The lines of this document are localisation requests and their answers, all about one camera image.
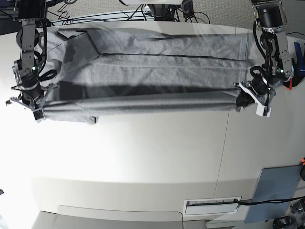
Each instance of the white table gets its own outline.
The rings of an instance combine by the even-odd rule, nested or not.
[[[83,26],[88,28],[84,24],[61,28]],[[90,26],[252,37],[246,29],[192,23],[124,21]],[[288,37],[293,55],[296,40]],[[16,94],[10,90],[15,85],[11,67],[20,50],[15,34],[1,36],[0,43],[0,188],[5,191],[0,214],[11,229],[20,224],[29,228],[39,210],[57,213],[58,205],[181,212],[183,201],[190,198],[249,199],[264,167],[294,165],[305,156],[305,83],[291,91],[278,88],[270,118],[257,116],[253,105],[240,113],[112,115],[101,117],[96,125],[50,120],[37,124],[16,106],[5,106]],[[253,42],[249,58],[263,62]],[[303,194],[300,189],[296,196]],[[200,219],[212,220],[209,227],[230,226],[235,222],[228,222],[243,220],[247,209]]]

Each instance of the black cable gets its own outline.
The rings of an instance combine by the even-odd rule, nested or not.
[[[143,16],[144,16],[144,18],[145,18],[145,21],[147,21],[147,19],[146,19],[146,17],[145,17],[145,14],[144,14],[144,11],[143,11],[143,8],[144,8],[144,5],[142,5],[142,7],[141,7],[141,12],[142,12],[142,14],[143,14]]]
[[[268,87],[268,96],[267,96],[267,99],[266,99],[266,102],[265,102],[265,106],[267,106],[267,112],[269,112],[269,98],[270,98],[269,75],[272,74],[272,72],[271,72],[272,71],[272,69],[271,69],[271,52],[270,52],[270,48],[268,46],[267,37],[266,37],[265,33],[263,32],[262,35],[263,35],[263,37],[266,41],[266,47],[267,47],[267,51],[268,51],[268,54],[269,54],[269,58],[268,58],[269,63],[268,63],[268,69],[267,69],[267,72],[266,72],[266,74],[267,74],[266,80],[267,80],[267,87]]]
[[[67,5],[72,5],[77,2],[77,0],[63,0],[63,2]]]
[[[197,21],[197,18],[196,18],[196,16],[195,16],[195,14],[194,14],[193,16],[194,16],[194,18],[195,18],[196,22],[198,23],[198,21]]]
[[[57,12],[58,12],[58,13],[61,13],[61,16],[64,14],[64,17],[70,18],[69,12],[68,12],[67,10],[65,10],[67,6],[68,6],[67,4],[63,4],[63,5],[57,10]]]
[[[33,100],[34,105],[35,105],[35,108],[38,108],[38,105],[37,105],[35,99],[33,98],[33,96],[31,96],[30,93],[28,93],[27,91],[24,91],[24,90],[22,90],[22,89],[14,88],[14,87],[12,87],[11,89],[12,89],[12,90],[15,90],[15,91],[20,91],[20,92],[22,92],[22,93],[27,94],[27,95],[31,98],[31,100]]]
[[[141,18],[141,19],[133,19],[133,21],[142,21],[142,20],[143,20],[142,17],[143,17],[143,16],[133,16],[132,18]],[[126,17],[122,17],[122,18],[109,18],[109,19],[110,19],[110,20],[116,19],[115,21],[126,21]],[[80,22],[74,21],[74,22],[73,22],[73,25],[80,24],[80,23],[89,23],[89,22],[94,22],[94,21],[96,21],[96,20],[91,20],[91,21],[83,21],[83,20],[85,20],[85,19],[79,20]]]
[[[300,32],[289,32],[289,33],[286,33],[286,35],[293,34],[293,33],[298,33],[298,34],[301,34],[301,35],[305,36],[305,34],[300,33]]]
[[[262,201],[262,202],[242,202],[237,199],[234,199],[234,202],[238,203],[239,205],[243,205],[243,206],[253,206],[253,205],[259,205],[259,204],[282,204],[282,203],[287,203],[287,202],[304,199],[304,198],[305,198],[305,196],[290,198],[290,199],[271,199],[271,200],[266,200],[266,201]]]
[[[47,27],[50,27],[50,26],[55,26],[54,23],[52,21],[50,21],[49,19],[45,18],[44,19],[47,23]]]
[[[42,23],[42,27],[43,27],[43,48],[44,48],[45,56],[44,56],[42,68],[37,73],[37,76],[39,76],[39,74],[42,72],[42,70],[44,69],[44,66],[46,66],[46,63],[47,63],[47,24],[44,20],[42,20],[41,23]]]
[[[65,18],[65,17],[59,16],[58,14],[53,13],[53,12],[51,12],[51,11],[48,11],[48,13],[51,13],[51,14],[53,14],[53,15],[59,17],[59,20],[60,20],[60,18],[66,19],[66,20],[62,20],[62,21],[82,21],[82,20],[107,21],[107,20],[104,20],[104,19],[97,19],[97,18],[82,18],[82,19]]]
[[[190,16],[188,16],[187,18],[185,18],[185,22],[187,22],[188,20],[191,20],[191,23],[193,22]]]
[[[42,61],[42,57],[41,57],[41,55],[40,55],[39,52],[34,51],[34,55],[38,58],[38,61],[39,61],[39,62]]]
[[[178,14],[178,10],[176,10],[176,14],[177,14],[177,19],[180,22],[180,18],[179,18],[179,14]]]
[[[176,6],[177,10],[179,10],[180,12],[184,13],[181,9],[179,9],[177,6]]]
[[[202,13],[202,12],[198,12],[198,11],[197,11],[197,12],[194,12],[194,14],[195,14],[195,13],[201,13],[201,14],[205,15],[205,16],[207,17],[207,19],[209,20],[209,24],[211,24],[211,21],[210,21],[210,18],[209,18],[208,15],[206,15],[205,13]]]
[[[139,8],[141,7],[142,5],[140,5],[136,10],[135,12],[133,12],[133,14],[127,19],[129,21],[129,19],[131,19],[133,17],[133,15],[139,10]]]
[[[259,52],[263,56],[264,60],[266,60],[266,55],[265,55],[260,43],[258,42],[258,38],[257,38],[257,35],[256,35],[256,21],[253,22],[252,30],[253,30],[253,36],[254,36],[255,44],[256,44]]]
[[[123,14],[125,14],[128,18],[129,18],[129,16],[128,16],[128,14],[127,13],[125,13],[125,12],[123,12],[122,10],[121,10],[121,12],[123,13]]]
[[[268,76],[267,76],[266,72],[263,70],[263,68],[261,66],[253,66],[253,67],[250,68],[251,76],[253,76],[254,78],[260,76],[259,74],[256,74],[254,71],[259,71],[260,74],[262,74],[263,77],[265,79],[267,79]]]
[[[201,18],[197,18],[198,20],[204,22],[206,24],[206,21],[202,20]]]
[[[38,79],[40,82],[51,80],[57,75],[57,71],[55,69],[51,69],[44,73],[42,76],[40,76]]]
[[[14,17],[11,16],[11,15],[9,15],[7,12],[5,12],[5,11],[3,11],[3,10],[0,10],[0,12],[2,12],[2,13],[4,13],[4,14],[8,15],[10,18],[13,18],[13,19],[14,19]]]
[[[127,5],[126,3],[124,3],[122,0],[119,0],[119,2],[120,2],[121,4],[123,4],[124,6],[129,6],[129,5]]]

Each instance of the black wire bundle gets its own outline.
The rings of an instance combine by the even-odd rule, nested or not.
[[[260,43],[258,42],[258,38],[257,38],[257,35],[256,35],[256,21],[253,22],[252,31],[253,31],[253,36],[254,36],[255,44],[256,44],[259,52],[263,56],[264,60],[266,60],[266,55],[265,55],[265,53],[264,53]]]
[[[239,205],[243,205],[243,206],[253,206],[253,205],[259,205],[259,204],[283,204],[283,203],[287,203],[287,202],[291,202],[291,201],[295,201],[295,200],[299,200],[299,199],[304,199],[304,198],[305,198],[305,196],[290,198],[290,199],[271,199],[271,200],[266,200],[266,201],[262,201],[262,202],[243,202],[243,201],[234,199],[234,202],[238,203]]]
[[[58,19],[58,20],[63,21],[63,23],[64,23],[65,21],[67,21],[67,22],[69,22],[70,24],[72,24],[72,23],[73,23],[73,21],[83,21],[83,20],[92,20],[92,21],[107,21],[107,20],[103,20],[103,19],[97,19],[97,18],[82,18],[82,19],[65,18],[65,17],[60,16],[60,15],[58,15],[58,14],[56,14],[56,13],[51,12],[51,11],[48,11],[48,13],[53,14],[53,15],[55,15],[55,16],[57,16],[57,17],[59,17],[59,19]]]
[[[192,17],[194,17],[194,19],[195,19],[195,21],[196,21],[197,23],[198,23],[198,20],[201,20],[201,21],[205,22],[205,21],[202,20],[201,18],[197,18],[197,17],[195,16],[195,13],[201,13],[201,14],[205,15],[205,16],[207,17],[208,21],[209,21],[209,24],[211,24],[211,21],[210,21],[209,16],[206,15],[205,13],[202,13],[202,12],[194,12],[193,15],[190,15],[190,16],[188,16],[187,18],[185,18],[185,22],[187,22],[188,20],[190,20],[190,21],[192,22],[192,19],[191,19]]]
[[[69,16],[69,12],[66,10],[66,7],[68,5],[66,3],[64,3],[58,10],[57,12],[60,13],[60,15],[58,16],[58,20],[60,20],[61,17],[64,17],[64,18],[70,18]],[[62,25],[66,25],[68,24],[68,21],[63,22]]]

